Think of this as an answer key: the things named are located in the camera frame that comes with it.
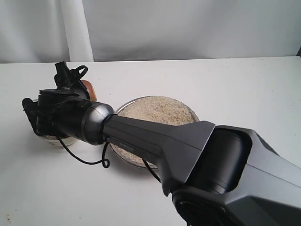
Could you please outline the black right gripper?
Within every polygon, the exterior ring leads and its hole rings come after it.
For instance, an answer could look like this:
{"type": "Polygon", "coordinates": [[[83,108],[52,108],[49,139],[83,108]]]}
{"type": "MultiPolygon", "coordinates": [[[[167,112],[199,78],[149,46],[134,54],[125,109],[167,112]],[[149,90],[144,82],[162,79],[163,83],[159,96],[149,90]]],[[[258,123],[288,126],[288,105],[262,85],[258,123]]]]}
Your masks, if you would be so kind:
{"type": "Polygon", "coordinates": [[[92,101],[84,86],[72,86],[62,89],[40,90],[38,109],[40,111],[57,111],[59,109],[88,109],[92,101]]]}

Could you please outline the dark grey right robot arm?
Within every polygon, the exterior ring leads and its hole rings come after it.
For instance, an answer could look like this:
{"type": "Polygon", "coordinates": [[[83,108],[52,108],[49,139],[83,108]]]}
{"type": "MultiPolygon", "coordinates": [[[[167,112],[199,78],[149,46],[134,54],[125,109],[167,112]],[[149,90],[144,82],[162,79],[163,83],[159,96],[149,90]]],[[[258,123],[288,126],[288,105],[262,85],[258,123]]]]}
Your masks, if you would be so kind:
{"type": "Polygon", "coordinates": [[[72,90],[45,89],[37,131],[113,144],[155,165],[164,195],[190,226],[301,223],[301,169],[252,129],[142,121],[72,90]]]}

